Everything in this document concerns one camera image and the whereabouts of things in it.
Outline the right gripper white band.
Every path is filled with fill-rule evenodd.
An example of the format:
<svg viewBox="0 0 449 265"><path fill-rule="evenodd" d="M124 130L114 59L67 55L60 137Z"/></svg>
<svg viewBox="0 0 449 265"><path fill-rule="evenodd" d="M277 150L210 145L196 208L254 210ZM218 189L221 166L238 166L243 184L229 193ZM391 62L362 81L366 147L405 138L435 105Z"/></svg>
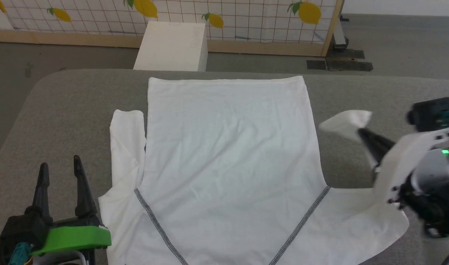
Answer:
<svg viewBox="0 0 449 265"><path fill-rule="evenodd" d="M367 128L357 133L380 163L374 185L379 213L393 214L402 205L418 215L449 213L449 153L439 147L449 140L449 128L408 134L396 144Z"/></svg>

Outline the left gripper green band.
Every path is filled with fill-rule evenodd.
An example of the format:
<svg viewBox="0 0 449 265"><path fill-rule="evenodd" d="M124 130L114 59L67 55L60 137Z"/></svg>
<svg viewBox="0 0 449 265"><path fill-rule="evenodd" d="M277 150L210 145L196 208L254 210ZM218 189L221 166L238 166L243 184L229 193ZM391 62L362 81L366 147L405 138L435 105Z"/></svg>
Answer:
<svg viewBox="0 0 449 265"><path fill-rule="evenodd" d="M31 255L46 253L94 250L112 245L111 233L98 218L97 207L90 190L80 156L73 157L74 176L77 180L77 205L75 215L47 225L48 231L40 247L33 248ZM35 187L32 207L44 222L52 222L49 212L48 187L50 185L49 166L41 163Z"/></svg>

